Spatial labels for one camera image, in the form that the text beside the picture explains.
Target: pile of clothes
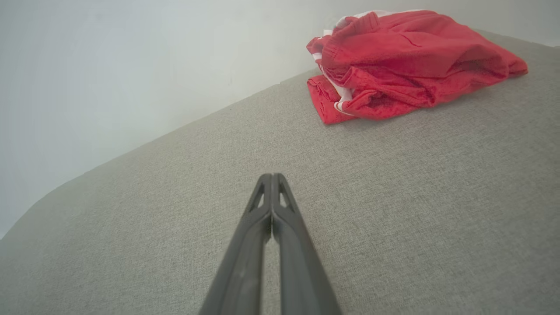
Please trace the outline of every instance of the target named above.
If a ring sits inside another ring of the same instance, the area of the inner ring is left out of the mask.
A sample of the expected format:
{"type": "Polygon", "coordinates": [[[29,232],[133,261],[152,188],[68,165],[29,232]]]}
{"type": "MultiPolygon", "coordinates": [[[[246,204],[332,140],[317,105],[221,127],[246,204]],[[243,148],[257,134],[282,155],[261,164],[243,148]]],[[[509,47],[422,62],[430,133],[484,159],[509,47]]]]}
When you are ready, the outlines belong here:
{"type": "Polygon", "coordinates": [[[325,124],[407,114],[528,72],[518,56],[427,10],[344,17],[307,49],[323,73],[307,86],[325,124]]]}

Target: crumpled red fabric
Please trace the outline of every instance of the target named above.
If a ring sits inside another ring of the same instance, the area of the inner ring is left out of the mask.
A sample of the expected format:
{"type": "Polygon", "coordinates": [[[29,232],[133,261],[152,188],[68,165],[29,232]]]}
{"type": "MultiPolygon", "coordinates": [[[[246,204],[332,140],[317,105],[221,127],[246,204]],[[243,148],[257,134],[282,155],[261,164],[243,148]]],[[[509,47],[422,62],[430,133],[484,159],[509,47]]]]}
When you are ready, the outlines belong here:
{"type": "Polygon", "coordinates": [[[337,110],[329,107],[340,100],[333,85],[308,80],[325,124],[407,114],[528,72],[518,56],[433,11],[381,18],[371,12],[345,23],[307,45],[311,54],[322,54],[316,63],[323,74],[352,93],[337,110]]]}

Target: white wall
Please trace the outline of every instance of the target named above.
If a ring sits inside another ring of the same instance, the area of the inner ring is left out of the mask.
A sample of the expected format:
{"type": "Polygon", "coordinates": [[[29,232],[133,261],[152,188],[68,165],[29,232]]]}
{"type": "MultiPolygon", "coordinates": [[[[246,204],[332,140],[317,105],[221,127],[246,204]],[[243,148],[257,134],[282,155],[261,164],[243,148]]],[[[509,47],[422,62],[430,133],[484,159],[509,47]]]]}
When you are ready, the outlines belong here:
{"type": "Polygon", "coordinates": [[[0,0],[0,237],[64,182],[313,68],[305,45],[341,16],[413,8],[560,45],[558,0],[0,0]]]}

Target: gray upholstery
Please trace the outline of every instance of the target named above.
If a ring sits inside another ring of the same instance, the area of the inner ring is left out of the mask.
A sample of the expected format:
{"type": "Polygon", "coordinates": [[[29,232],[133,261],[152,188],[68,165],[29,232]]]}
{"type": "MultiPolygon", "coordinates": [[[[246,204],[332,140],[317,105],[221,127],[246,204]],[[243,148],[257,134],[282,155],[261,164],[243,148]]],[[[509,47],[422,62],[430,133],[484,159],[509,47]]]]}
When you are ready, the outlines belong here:
{"type": "MultiPolygon", "coordinates": [[[[345,313],[560,311],[560,54],[387,121],[324,126],[304,73],[55,189],[0,241],[0,314],[192,314],[282,172],[345,313]]],[[[263,313],[279,313],[267,244],[263,313]]]]}

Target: gray sofa cushion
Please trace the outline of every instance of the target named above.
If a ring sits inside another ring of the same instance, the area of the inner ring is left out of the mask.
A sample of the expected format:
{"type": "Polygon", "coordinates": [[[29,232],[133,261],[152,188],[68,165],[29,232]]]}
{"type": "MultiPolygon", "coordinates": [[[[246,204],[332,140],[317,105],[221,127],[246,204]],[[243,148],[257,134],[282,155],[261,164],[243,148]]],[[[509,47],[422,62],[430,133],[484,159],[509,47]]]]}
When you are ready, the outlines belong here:
{"type": "MultiPolygon", "coordinates": [[[[282,172],[345,313],[560,309],[559,51],[529,74],[324,126],[304,73],[55,189],[0,241],[2,314],[198,311],[259,175],[282,172]]],[[[267,244],[263,313],[279,313],[267,244]]]]}

